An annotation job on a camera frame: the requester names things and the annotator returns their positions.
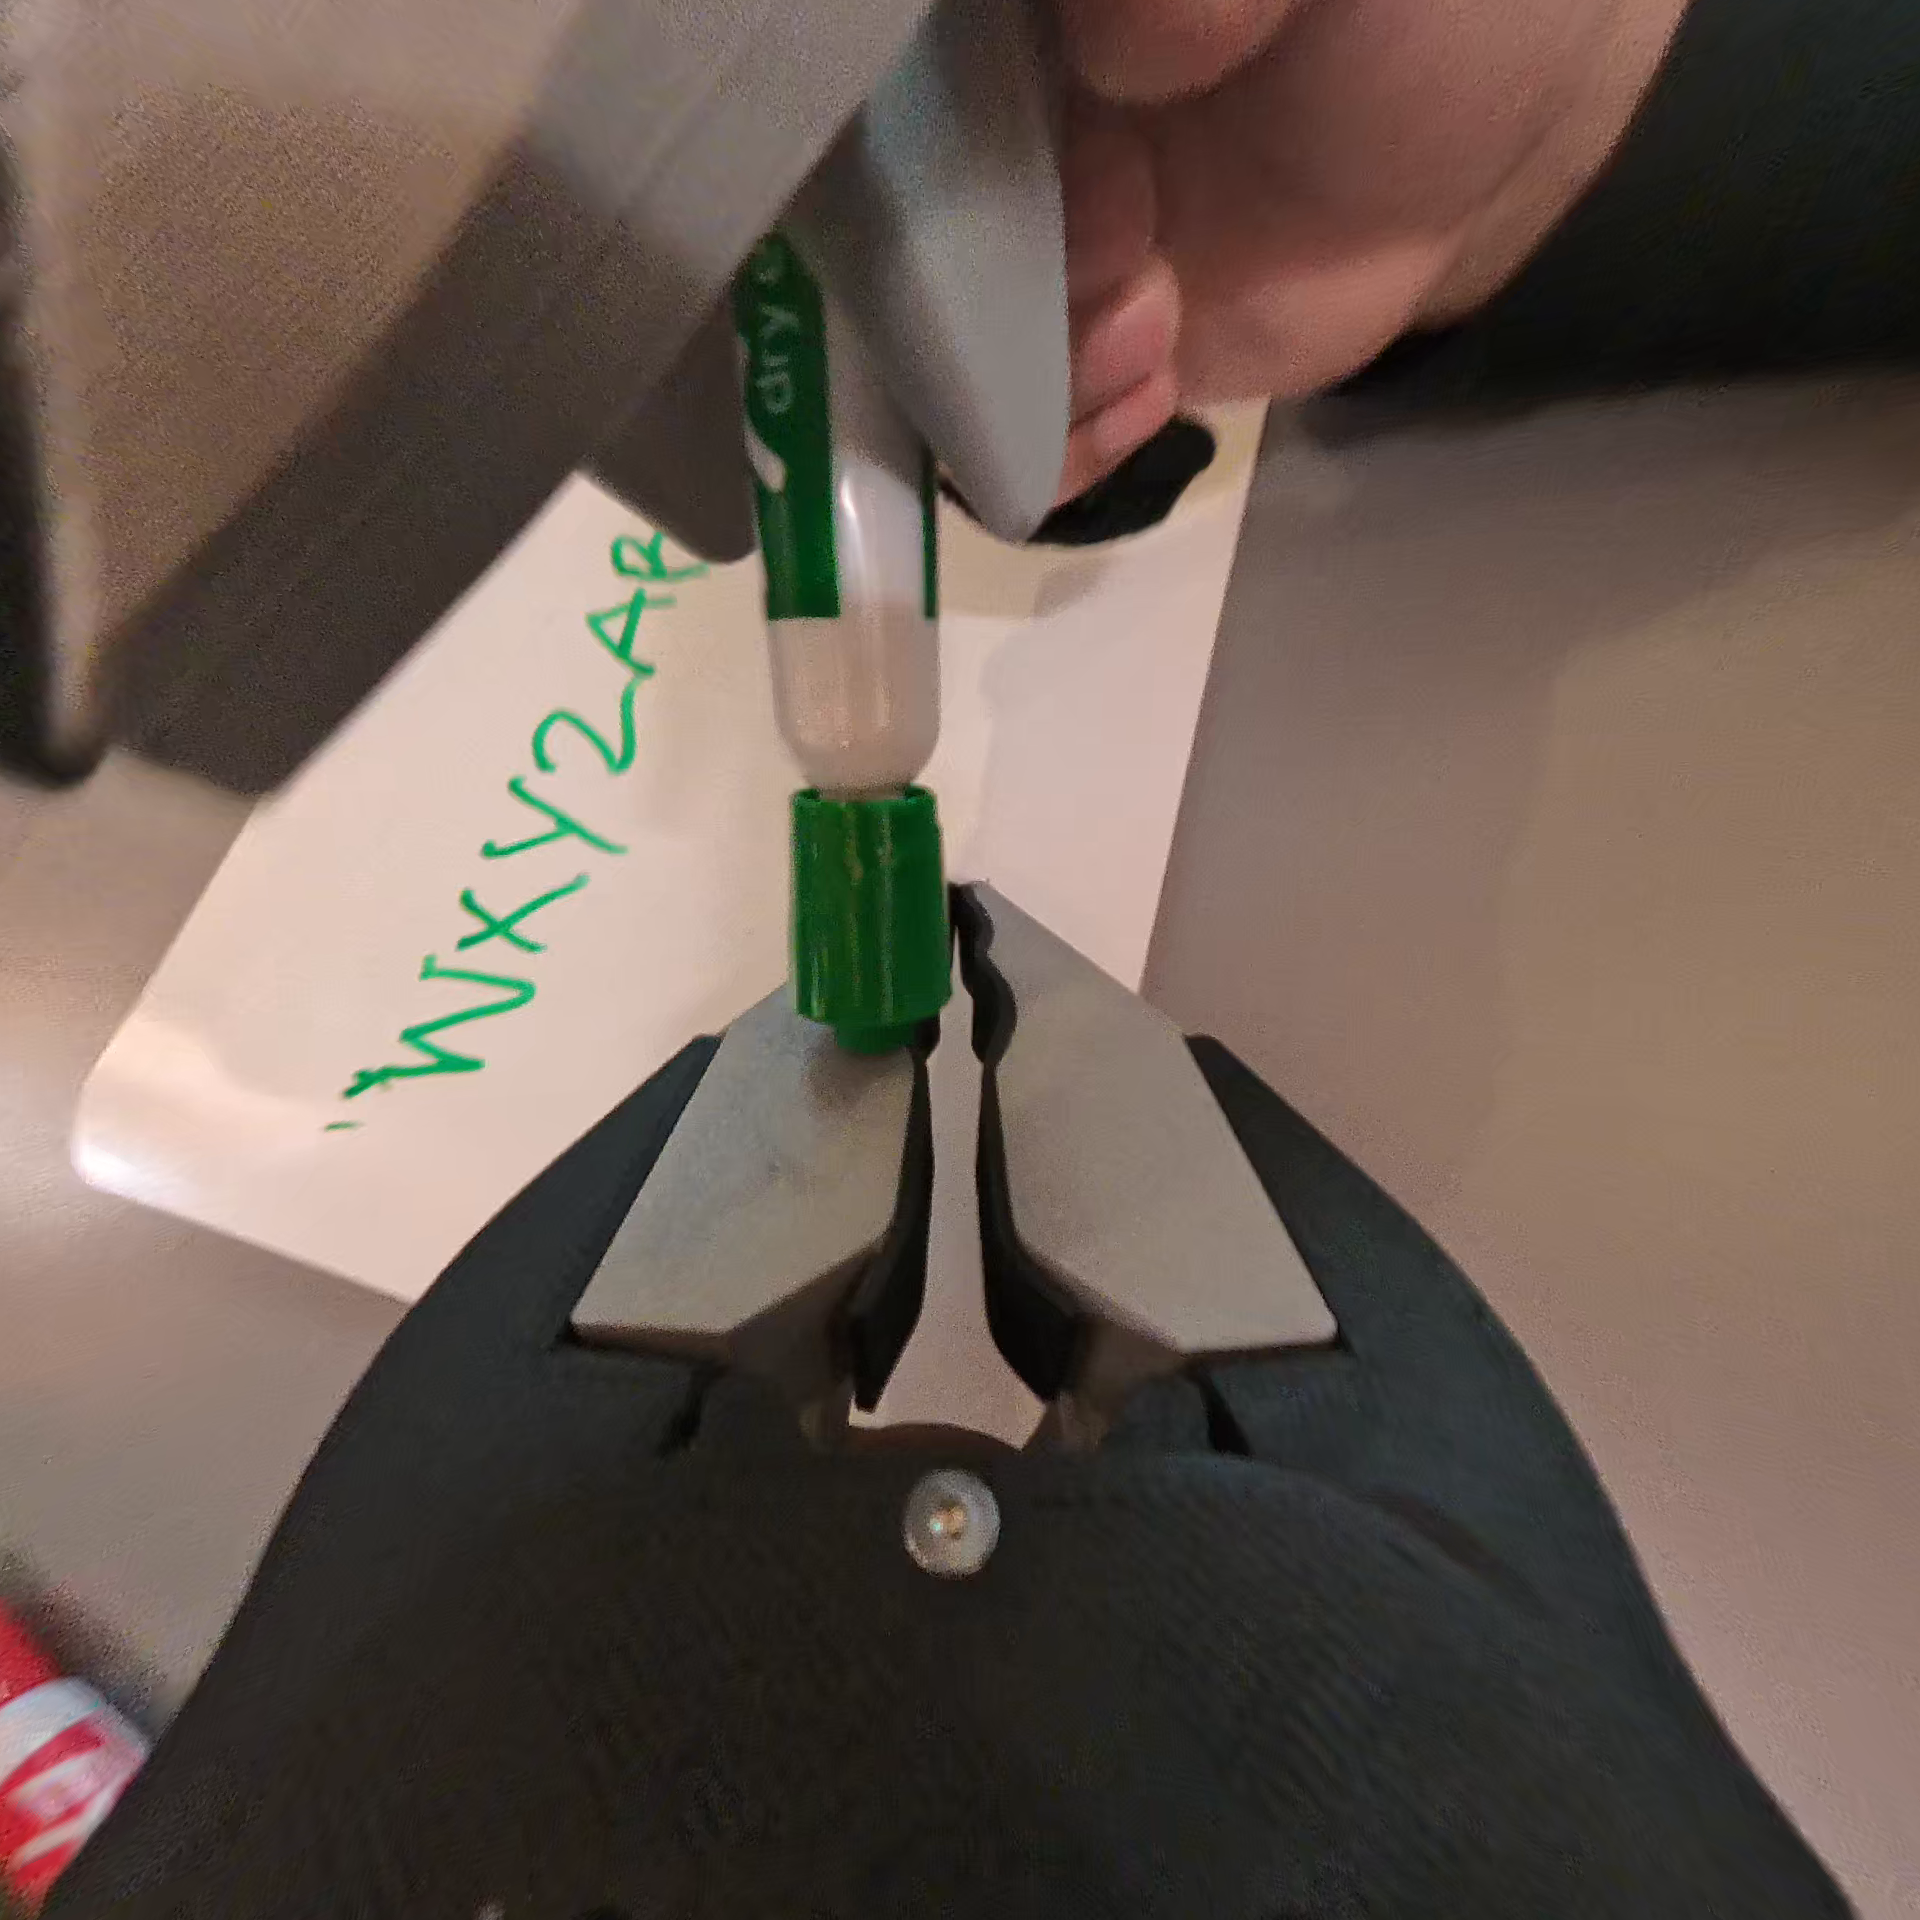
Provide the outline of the person's right hand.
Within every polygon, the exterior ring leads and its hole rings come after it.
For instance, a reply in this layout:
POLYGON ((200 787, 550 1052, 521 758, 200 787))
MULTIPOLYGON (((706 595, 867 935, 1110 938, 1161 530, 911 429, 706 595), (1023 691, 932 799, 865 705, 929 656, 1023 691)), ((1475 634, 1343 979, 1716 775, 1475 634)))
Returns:
POLYGON ((1173 413, 1304 400, 1499 293, 1617 146, 1684 2, 1054 2, 1058 500, 1173 413))

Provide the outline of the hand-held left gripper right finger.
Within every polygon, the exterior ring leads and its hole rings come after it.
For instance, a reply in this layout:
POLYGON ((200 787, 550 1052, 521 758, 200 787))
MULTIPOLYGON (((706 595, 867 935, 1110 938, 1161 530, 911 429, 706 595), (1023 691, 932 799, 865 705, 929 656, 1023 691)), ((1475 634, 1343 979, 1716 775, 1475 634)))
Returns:
POLYGON ((1309 1354, 1337 1319, 1186 1034, 986 884, 954 894, 972 1005, 978 1281, 1045 1404, 1309 1354))

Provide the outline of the red dry erase marker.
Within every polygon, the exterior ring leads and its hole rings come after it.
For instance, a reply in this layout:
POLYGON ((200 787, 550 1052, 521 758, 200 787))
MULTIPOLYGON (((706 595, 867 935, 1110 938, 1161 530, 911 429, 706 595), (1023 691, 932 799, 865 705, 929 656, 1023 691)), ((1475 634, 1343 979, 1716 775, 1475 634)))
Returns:
POLYGON ((2 1601, 2 1915, 40 1912, 146 1756, 146 1732, 2 1601))

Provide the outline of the white whiteboard sheet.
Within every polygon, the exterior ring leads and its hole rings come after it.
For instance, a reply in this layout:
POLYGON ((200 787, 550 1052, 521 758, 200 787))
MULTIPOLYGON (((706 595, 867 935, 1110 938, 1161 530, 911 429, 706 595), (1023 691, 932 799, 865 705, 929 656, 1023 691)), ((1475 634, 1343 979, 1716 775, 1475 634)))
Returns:
MULTIPOLYGON (((1137 985, 1262 442, 1141 537, 940 507, 947 872, 1137 985)), ((225 852, 79 1094, 85 1185, 396 1302, 785 982, 756 562, 572 479, 225 852)))

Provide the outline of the green dry erase marker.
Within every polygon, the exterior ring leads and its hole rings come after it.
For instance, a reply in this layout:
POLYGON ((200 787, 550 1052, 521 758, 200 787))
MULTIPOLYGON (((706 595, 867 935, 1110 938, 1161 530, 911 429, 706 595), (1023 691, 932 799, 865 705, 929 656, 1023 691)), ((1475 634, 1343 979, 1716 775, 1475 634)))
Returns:
POLYGON ((894 797, 940 739, 929 453, 782 232, 740 266, 732 311, 781 737, 805 787, 894 797))

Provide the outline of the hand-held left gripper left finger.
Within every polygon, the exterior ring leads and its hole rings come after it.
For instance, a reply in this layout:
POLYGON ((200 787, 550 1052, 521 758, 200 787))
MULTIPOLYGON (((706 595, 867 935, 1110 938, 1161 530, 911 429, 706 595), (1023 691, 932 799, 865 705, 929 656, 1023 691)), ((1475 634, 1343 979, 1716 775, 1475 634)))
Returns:
POLYGON ((717 1042, 570 1331, 751 1373, 800 1411, 870 1411, 924 1309, 929 1202, 924 1044, 851 1054, 765 995, 717 1042))

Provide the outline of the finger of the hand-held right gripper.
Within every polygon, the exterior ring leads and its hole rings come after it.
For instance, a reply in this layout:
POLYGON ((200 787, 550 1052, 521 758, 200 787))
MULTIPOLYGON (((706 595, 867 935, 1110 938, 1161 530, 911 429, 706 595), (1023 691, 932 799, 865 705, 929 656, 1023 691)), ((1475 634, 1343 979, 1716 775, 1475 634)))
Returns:
POLYGON ((855 119, 883 383, 970 514, 1026 543, 1068 442, 1064 193, 1036 2, 929 2, 855 119))
POLYGON ((928 2, 2 2, 2 774, 287 781, 928 2))

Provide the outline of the green marker cap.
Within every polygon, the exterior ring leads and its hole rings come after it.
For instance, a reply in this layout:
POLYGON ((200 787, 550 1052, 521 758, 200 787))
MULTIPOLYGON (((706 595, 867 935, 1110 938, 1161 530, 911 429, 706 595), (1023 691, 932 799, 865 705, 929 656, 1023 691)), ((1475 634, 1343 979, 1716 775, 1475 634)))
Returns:
POLYGON ((911 1044, 949 998, 954 935, 929 789, 788 799, 788 990, 851 1054, 911 1044))

